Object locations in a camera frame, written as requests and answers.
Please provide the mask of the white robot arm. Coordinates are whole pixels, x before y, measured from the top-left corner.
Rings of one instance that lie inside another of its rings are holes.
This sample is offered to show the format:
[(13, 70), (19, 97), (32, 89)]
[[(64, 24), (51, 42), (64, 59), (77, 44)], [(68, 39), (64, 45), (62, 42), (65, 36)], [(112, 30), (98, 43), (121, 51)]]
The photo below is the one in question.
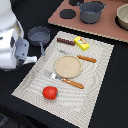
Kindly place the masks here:
[(10, 0), (0, 0), (0, 68), (13, 70), (27, 58), (29, 43), (11, 8)]

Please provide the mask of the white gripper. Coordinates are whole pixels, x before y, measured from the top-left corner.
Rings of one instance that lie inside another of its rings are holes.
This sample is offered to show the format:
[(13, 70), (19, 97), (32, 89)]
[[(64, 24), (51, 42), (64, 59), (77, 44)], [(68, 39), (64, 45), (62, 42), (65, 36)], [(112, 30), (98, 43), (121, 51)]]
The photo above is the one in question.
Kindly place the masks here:
[(19, 22), (0, 32), (0, 68), (12, 70), (22, 65), (27, 58), (29, 43)]

